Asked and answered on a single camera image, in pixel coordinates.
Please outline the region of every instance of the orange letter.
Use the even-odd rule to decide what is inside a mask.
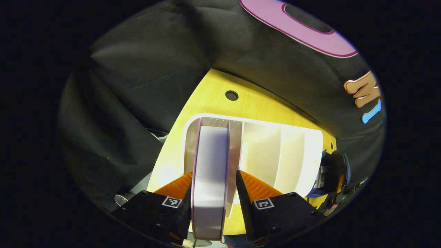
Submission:
[[[355,105],[361,108],[366,103],[380,96],[380,90],[378,86],[375,86],[376,84],[377,81],[375,81],[374,75],[369,71],[366,75],[355,81],[348,80],[344,83],[344,88],[349,94],[356,93],[354,95],[354,98],[356,98]]]

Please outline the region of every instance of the black cloth backdrop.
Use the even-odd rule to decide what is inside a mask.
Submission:
[[[314,18],[308,25],[323,28]],[[319,53],[258,21],[239,1],[164,1],[90,46],[64,89],[59,139],[91,200],[112,211],[114,195],[152,171],[162,143],[148,129],[170,131],[210,68],[273,92],[335,134],[337,152],[351,164],[350,185],[373,172],[385,138],[384,105],[363,124],[376,101],[359,109],[343,87],[370,70],[361,55]]]

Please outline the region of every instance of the cable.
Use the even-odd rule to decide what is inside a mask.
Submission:
[[[222,240],[221,240],[220,242],[223,243],[224,245],[228,246],[228,248],[233,248],[233,247],[230,246],[229,244],[226,244],[226,243],[222,242]]]

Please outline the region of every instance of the orange gripper pad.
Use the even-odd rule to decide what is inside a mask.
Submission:
[[[254,200],[275,197],[278,195],[283,195],[280,191],[271,187],[269,184],[257,179],[256,177],[244,172],[240,171],[242,175],[243,182],[245,183],[245,187],[247,188],[248,197],[250,201]]]
[[[193,172],[189,172],[156,190],[154,193],[158,195],[170,196],[172,198],[184,199],[187,189],[191,184],[192,176]]]

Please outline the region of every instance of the wooden surface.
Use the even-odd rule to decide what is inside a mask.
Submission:
[[[239,99],[228,100],[225,97],[225,92],[228,90],[235,91]],[[236,116],[317,129],[323,133],[323,150],[326,149],[328,153],[332,153],[337,149],[335,136],[318,126],[307,115],[300,114],[302,111],[295,106],[250,82],[210,69],[176,119],[159,153],[147,191],[154,192],[182,176],[180,157],[183,128],[192,116],[200,113]],[[313,206],[319,206],[324,199],[325,197],[310,199],[310,203]],[[244,233],[245,225],[240,204],[234,204],[231,217],[225,219],[224,235]]]

